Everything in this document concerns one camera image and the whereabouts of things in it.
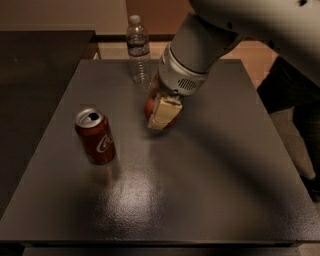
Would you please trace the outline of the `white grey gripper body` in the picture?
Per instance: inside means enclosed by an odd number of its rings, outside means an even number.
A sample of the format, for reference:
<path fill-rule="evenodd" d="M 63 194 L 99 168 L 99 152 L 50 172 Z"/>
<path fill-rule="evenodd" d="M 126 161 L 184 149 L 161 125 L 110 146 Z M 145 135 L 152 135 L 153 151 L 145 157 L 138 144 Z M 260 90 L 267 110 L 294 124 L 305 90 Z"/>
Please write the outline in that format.
<path fill-rule="evenodd" d="M 171 44 L 162 53 L 157 75 L 159 83 L 174 95 L 191 96 L 206 82 L 208 74 L 196 73 L 183 67 L 174 57 Z"/>

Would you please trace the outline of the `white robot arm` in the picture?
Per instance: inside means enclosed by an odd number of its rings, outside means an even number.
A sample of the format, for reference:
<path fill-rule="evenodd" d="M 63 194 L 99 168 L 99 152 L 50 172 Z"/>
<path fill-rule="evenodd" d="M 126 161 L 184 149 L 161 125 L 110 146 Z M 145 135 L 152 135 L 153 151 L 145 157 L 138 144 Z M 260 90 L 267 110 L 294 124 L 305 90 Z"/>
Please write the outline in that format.
<path fill-rule="evenodd" d="M 188 14 L 163 52 L 151 83 L 148 127 L 162 130 L 180 114 L 181 99 L 208 79 L 211 67 L 244 38 L 273 49 L 320 82 L 320 0 L 189 0 Z"/>

